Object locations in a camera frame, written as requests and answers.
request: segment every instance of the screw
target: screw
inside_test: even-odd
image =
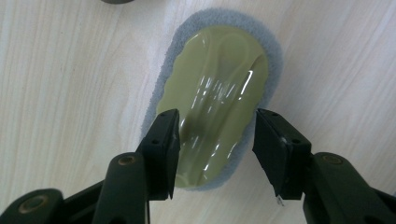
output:
[[[322,159],[328,163],[335,164],[335,165],[343,163],[343,161],[341,159],[339,159],[338,157],[331,156],[331,155],[325,155],[322,157]]]
[[[26,214],[35,211],[37,208],[43,206],[49,200],[47,195],[37,195],[24,201],[19,208],[20,213]]]
[[[126,156],[119,159],[119,165],[130,165],[135,161],[136,159],[133,156]]]

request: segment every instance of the green gel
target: green gel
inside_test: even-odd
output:
[[[253,36],[211,26],[188,40],[173,69],[157,115],[179,110],[176,186],[195,188],[227,164],[262,98],[268,62]]]

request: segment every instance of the white wooden table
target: white wooden table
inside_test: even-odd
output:
[[[0,212],[33,189],[68,197],[134,151],[176,28],[226,7],[273,31],[284,72],[269,109],[313,144],[396,191],[396,1],[0,1]],[[232,178],[151,203],[152,223],[305,223],[276,203],[249,150]]]

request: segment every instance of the dark object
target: dark object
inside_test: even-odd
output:
[[[253,152],[276,196],[300,200],[304,184],[301,176],[309,163],[311,143],[277,113],[259,109]]]
[[[102,1],[109,4],[124,4],[124,3],[132,2],[134,0],[102,0]]]
[[[253,151],[276,196],[301,199],[308,224],[396,223],[396,199],[370,188],[343,157],[311,144],[278,114],[259,109]]]
[[[30,192],[6,209],[0,223],[149,223],[149,200],[172,197],[179,150],[178,111],[165,111],[136,152],[111,161],[104,181],[66,200],[57,189]]]

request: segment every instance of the table surface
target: table surface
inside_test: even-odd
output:
[[[0,211],[33,189],[70,196],[139,144],[176,28],[226,7],[262,21],[284,52],[268,108],[313,144],[348,158],[373,187],[396,191],[396,1],[0,1]],[[176,189],[152,223],[305,223],[278,205],[248,150],[221,188]]]

